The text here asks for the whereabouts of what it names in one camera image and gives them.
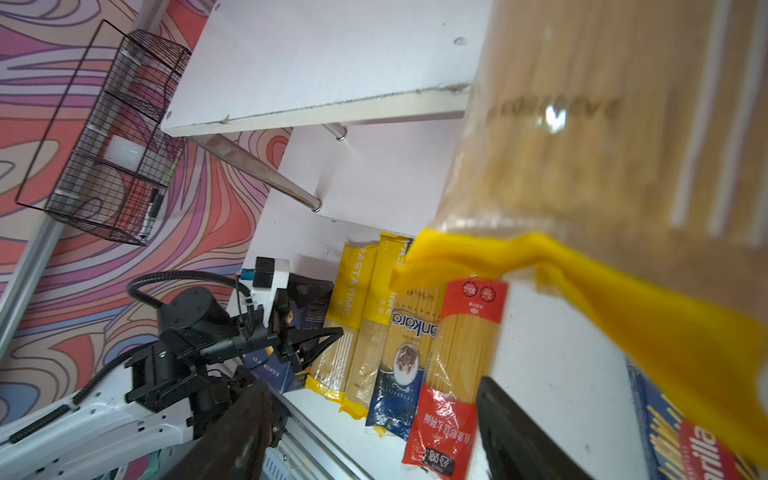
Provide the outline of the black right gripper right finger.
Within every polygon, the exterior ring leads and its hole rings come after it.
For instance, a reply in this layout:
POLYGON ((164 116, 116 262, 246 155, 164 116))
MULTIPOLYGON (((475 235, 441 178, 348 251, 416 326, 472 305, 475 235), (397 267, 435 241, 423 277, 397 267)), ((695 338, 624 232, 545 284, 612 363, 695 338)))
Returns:
POLYGON ((491 479, 590 477, 488 376, 480 380, 476 407, 491 479))

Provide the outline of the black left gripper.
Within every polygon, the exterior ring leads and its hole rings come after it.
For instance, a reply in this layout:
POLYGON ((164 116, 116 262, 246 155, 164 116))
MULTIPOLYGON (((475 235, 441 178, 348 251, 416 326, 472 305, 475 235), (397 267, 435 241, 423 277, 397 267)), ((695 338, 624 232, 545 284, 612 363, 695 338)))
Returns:
POLYGON ((287 329, 257 328, 248 338, 238 334, 218 340, 202 348, 199 357, 206 364, 215 364, 270 347, 294 373, 305 371, 344 334, 342 327, 322 327, 332 293, 331 281, 290 278, 286 288, 277 290, 274 304, 287 329))

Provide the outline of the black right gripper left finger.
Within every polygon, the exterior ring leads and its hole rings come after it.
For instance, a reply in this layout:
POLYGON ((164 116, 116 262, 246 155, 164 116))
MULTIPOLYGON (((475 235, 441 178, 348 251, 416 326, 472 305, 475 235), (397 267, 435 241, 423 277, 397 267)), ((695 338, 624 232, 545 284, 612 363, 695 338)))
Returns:
POLYGON ((166 475, 167 479, 258 479, 272 437, 272 393, 248 386, 213 428, 166 475))

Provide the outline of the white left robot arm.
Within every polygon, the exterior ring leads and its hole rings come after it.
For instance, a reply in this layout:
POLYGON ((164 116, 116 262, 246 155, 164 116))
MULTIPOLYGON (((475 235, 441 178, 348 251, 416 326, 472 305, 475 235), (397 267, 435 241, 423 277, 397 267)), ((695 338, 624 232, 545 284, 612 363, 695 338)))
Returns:
POLYGON ((259 476, 289 411, 247 368, 213 375, 211 366, 259 350, 295 373, 341 338, 338 327, 299 328, 327 311, 333 285, 255 271, 248 283, 219 274, 171 270, 139 276, 127 288, 158 317, 156 341, 113 358, 77 392, 1 430, 5 479, 118 478, 129 463, 181 445, 173 479, 259 476))

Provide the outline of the red spaghetti bag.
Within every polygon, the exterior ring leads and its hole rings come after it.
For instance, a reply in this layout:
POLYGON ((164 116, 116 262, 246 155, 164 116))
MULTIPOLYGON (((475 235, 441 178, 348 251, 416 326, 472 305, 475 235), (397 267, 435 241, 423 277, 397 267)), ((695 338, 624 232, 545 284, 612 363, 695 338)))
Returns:
POLYGON ((403 463, 441 479, 464 479, 478 427, 476 397, 490 373, 509 286, 452 281, 433 341, 403 463))

